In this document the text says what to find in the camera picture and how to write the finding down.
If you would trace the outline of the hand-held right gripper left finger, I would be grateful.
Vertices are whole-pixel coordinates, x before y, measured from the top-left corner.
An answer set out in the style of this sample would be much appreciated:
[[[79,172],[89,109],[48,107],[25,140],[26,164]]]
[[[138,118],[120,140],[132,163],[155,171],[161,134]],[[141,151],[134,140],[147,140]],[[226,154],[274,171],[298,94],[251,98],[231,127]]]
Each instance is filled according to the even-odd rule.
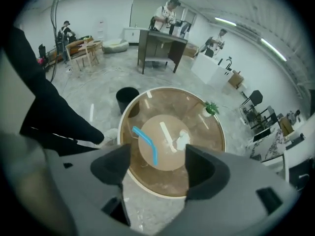
[[[130,145],[116,145],[46,161],[79,236],[126,236],[131,232],[123,198]]]

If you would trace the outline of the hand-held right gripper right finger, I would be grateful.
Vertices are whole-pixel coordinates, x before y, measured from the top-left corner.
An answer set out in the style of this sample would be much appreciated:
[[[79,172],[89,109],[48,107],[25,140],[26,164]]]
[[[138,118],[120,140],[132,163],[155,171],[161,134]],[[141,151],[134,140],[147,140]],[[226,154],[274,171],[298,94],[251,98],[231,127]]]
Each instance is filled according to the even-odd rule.
[[[264,236],[299,197],[282,177],[242,156],[187,145],[185,168],[184,208],[162,236]]]

